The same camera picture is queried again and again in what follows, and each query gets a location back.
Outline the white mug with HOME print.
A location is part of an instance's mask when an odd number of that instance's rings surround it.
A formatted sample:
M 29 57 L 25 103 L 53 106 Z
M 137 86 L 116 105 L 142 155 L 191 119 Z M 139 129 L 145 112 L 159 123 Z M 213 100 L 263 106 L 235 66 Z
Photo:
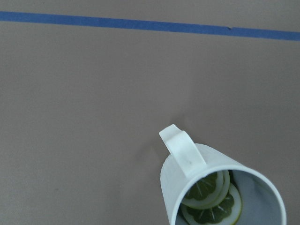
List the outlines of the white mug with HOME print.
M 287 216 L 281 195 L 273 183 L 254 169 L 203 144 L 174 124 L 159 132 L 170 154 L 160 173 L 160 183 L 169 224 L 186 225 L 180 204 L 199 179 L 229 170 L 241 196 L 241 209 L 234 210 L 233 225 L 285 225 Z

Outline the lemon slice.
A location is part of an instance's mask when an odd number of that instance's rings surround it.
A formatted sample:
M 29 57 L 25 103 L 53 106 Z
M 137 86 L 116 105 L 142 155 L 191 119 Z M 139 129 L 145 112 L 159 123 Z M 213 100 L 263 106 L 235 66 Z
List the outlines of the lemon slice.
M 230 184 L 219 205 L 204 210 L 181 205 L 180 210 L 189 225 L 234 225 L 241 215 L 242 200 L 238 189 Z
M 184 195 L 181 203 L 192 209 L 203 210 L 220 204 L 230 186 L 228 170 L 213 172 L 199 179 Z

